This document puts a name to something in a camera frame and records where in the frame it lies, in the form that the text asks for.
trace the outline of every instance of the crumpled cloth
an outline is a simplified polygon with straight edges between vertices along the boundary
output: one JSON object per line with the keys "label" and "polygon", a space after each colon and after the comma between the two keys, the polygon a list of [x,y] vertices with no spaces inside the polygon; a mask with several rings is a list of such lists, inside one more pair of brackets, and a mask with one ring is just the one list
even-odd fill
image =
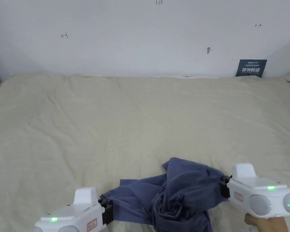
{"label": "crumpled cloth", "polygon": [[224,174],[192,161],[171,158],[166,174],[141,180],[120,180],[101,198],[112,200],[114,220],[152,224],[157,232],[212,231],[207,210],[222,201]]}

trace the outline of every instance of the bed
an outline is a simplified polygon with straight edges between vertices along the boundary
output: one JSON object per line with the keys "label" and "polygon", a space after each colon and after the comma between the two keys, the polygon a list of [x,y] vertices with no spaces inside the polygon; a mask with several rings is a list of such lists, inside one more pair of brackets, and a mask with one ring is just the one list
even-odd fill
{"label": "bed", "polygon": [[[32,231],[95,186],[163,173],[179,157],[230,174],[252,163],[290,186],[290,83],[284,78],[17,75],[0,86],[0,231]],[[247,231],[230,203],[214,231]],[[290,218],[287,218],[290,231]],[[154,231],[112,222],[105,231]]]}

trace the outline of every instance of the red ink mark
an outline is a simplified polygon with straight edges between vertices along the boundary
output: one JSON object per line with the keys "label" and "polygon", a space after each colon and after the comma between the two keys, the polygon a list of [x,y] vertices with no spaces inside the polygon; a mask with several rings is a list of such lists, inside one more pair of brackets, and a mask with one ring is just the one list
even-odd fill
{"label": "red ink mark", "polygon": [[238,193],[238,192],[234,192],[234,197],[236,200],[240,201],[240,202],[244,202],[244,197],[242,194]]}
{"label": "red ink mark", "polygon": [[93,230],[98,225],[97,219],[92,220],[91,222],[87,223],[87,232]]}
{"label": "red ink mark", "polygon": [[68,39],[67,33],[66,33],[65,35],[62,35],[62,34],[61,34],[61,37],[62,37],[62,38],[64,38],[65,36],[66,36],[67,39]]}

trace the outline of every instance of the sticker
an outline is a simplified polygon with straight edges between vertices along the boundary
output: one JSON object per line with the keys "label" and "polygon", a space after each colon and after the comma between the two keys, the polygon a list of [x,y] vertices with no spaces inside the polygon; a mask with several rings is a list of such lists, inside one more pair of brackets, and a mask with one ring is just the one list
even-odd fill
{"label": "sticker", "polygon": [[91,222],[87,223],[87,232],[89,232],[92,229],[96,228],[97,225],[98,225],[97,219],[92,220]]}
{"label": "sticker", "polygon": [[262,77],[268,60],[240,60],[236,76]]}
{"label": "sticker", "polygon": [[239,194],[238,192],[234,192],[235,199],[239,200],[240,202],[244,202],[244,197],[242,194]]}

